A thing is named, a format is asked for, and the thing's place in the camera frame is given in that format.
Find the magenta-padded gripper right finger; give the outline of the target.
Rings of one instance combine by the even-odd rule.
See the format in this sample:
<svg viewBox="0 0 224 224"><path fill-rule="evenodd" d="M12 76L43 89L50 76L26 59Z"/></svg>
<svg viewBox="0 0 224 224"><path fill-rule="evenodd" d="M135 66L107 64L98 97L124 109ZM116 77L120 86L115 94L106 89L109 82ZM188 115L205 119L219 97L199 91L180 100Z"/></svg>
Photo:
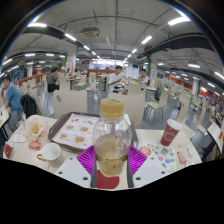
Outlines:
<svg viewBox="0 0 224 224"><path fill-rule="evenodd" d="M168 171L156 161L130 146L127 159L127 183L129 188L140 188L168 175Z"/></svg>

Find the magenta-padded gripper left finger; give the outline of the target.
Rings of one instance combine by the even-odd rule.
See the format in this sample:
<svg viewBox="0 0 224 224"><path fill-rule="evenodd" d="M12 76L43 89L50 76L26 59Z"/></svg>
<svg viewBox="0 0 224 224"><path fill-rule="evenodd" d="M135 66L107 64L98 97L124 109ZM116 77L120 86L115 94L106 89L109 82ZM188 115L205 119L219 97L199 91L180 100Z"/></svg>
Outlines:
<svg viewBox="0 0 224 224"><path fill-rule="evenodd" d="M68 157L55 174L84 188L95 188L97 167L94 146L88 147L77 157Z"/></svg>

